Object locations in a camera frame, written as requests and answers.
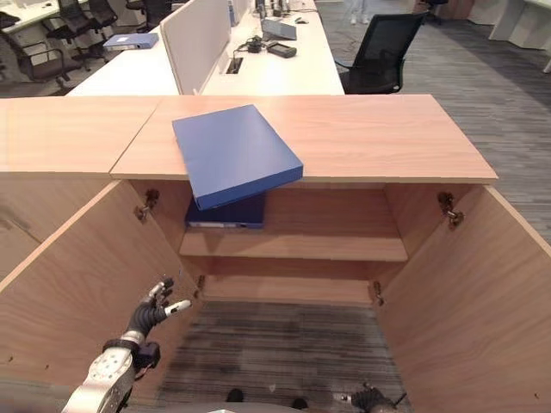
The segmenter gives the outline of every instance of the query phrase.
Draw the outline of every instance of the blue folder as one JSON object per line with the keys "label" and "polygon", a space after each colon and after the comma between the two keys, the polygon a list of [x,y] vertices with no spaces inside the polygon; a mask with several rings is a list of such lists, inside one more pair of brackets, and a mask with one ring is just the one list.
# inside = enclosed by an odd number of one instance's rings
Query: blue folder
{"label": "blue folder", "polygon": [[151,49],[158,42],[156,33],[116,34],[103,43],[107,50]]}
{"label": "blue folder", "polygon": [[200,210],[302,178],[302,162],[253,105],[172,121]]}
{"label": "blue folder", "polygon": [[186,225],[199,228],[250,228],[264,227],[266,193],[238,200],[218,208],[199,211],[194,200],[189,203]]}

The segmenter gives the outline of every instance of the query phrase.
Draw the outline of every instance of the wooden countertop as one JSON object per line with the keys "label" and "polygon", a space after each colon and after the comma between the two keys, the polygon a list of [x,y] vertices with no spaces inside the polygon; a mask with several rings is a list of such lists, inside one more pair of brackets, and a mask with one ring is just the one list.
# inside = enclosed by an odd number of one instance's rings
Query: wooden countertop
{"label": "wooden countertop", "polygon": [[320,182],[473,182],[497,177],[430,95],[166,96],[111,170],[187,179],[171,122],[255,104]]}
{"label": "wooden countertop", "polygon": [[113,96],[2,99],[0,172],[108,177],[160,101]]}
{"label": "wooden countertop", "polygon": [[0,102],[0,172],[186,180],[171,122],[255,104],[311,182],[491,183],[429,95],[44,97]]}

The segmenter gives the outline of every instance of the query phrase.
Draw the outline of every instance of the chair backrest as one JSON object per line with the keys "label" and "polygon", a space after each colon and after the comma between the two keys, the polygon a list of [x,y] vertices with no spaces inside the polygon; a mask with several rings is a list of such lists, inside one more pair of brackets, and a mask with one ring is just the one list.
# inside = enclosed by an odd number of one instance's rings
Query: chair backrest
{"label": "chair backrest", "polygon": [[90,12],[100,23],[115,21],[118,15],[115,13],[108,0],[88,0]]}
{"label": "chair backrest", "polygon": [[356,55],[355,68],[398,68],[427,15],[374,15]]}
{"label": "chair backrest", "polygon": [[15,54],[17,57],[17,60],[24,59],[28,55],[25,53],[25,49],[23,49],[19,44],[13,40],[9,34],[5,33],[3,30],[0,30],[0,39],[2,39],[11,49],[11,51]]}
{"label": "chair backrest", "polygon": [[80,28],[86,26],[89,18],[83,12],[78,0],[58,0],[59,15],[73,32],[77,32]]}
{"label": "chair backrest", "polygon": [[148,28],[155,28],[172,12],[169,0],[144,0],[145,22]]}

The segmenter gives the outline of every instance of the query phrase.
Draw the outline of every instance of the mesh chair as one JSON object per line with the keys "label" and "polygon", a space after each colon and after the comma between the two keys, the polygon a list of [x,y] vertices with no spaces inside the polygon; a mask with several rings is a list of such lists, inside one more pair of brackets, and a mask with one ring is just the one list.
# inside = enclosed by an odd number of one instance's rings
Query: mesh chair
{"label": "mesh chair", "polygon": [[48,17],[47,20],[61,20],[64,24],[55,29],[50,29],[42,22],[48,31],[48,39],[67,40],[71,43],[73,39],[91,30],[93,21],[80,7],[78,0],[58,0],[59,17]]}
{"label": "mesh chair", "polygon": [[[61,20],[64,25],[50,29],[44,21],[41,22],[42,26],[46,28],[48,33],[46,37],[48,39],[66,40],[71,44],[78,36],[85,34],[89,30],[95,30],[98,32],[96,19],[88,17],[83,9],[80,7],[78,0],[58,0],[59,5],[59,17],[48,17],[47,20]],[[103,51],[101,47],[96,47],[96,52],[83,53],[83,48],[76,45],[78,55],[75,59],[83,60],[84,68],[86,71],[90,71],[90,68],[86,65],[86,59],[103,59],[106,63],[108,60],[102,55]]]}
{"label": "mesh chair", "polygon": [[138,29],[144,33],[153,30],[167,15],[172,12],[172,3],[167,0],[144,0],[145,26]]}
{"label": "mesh chair", "polygon": [[[81,63],[66,58],[60,49],[48,49],[44,41],[32,45],[20,46],[2,30],[0,30],[0,38],[8,44],[9,48],[15,54],[17,65],[21,73],[27,75],[28,78],[34,82],[45,82],[55,79],[61,89],[66,89],[63,79],[66,81],[71,80],[67,73],[80,69],[82,66]],[[25,52],[26,48],[38,45],[44,45],[45,50],[33,54],[27,54],[27,52]],[[33,57],[44,54],[46,55],[46,62],[33,65]]]}
{"label": "mesh chair", "polygon": [[[88,0],[88,5],[90,7],[90,13],[94,17],[92,20],[92,28],[96,31],[111,26],[119,20],[119,16],[115,13],[108,0]],[[103,32],[102,37],[103,40],[107,40]]]}
{"label": "mesh chair", "polygon": [[142,0],[127,0],[126,8],[129,10],[139,10],[141,14],[145,14],[145,5]]}
{"label": "mesh chair", "polygon": [[402,89],[404,56],[427,12],[414,15],[374,15],[353,65],[341,73],[346,94],[386,94]]}

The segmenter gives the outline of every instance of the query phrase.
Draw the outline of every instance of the person's leg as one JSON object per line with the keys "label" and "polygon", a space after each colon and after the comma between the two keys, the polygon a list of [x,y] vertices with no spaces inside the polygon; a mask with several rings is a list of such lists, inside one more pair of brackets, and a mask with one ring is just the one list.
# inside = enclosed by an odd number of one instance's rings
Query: person's leg
{"label": "person's leg", "polygon": [[352,0],[352,16],[350,18],[350,24],[356,24],[358,15],[362,11],[363,0]]}
{"label": "person's leg", "polygon": [[361,0],[362,1],[362,24],[368,24],[368,1],[369,0]]}

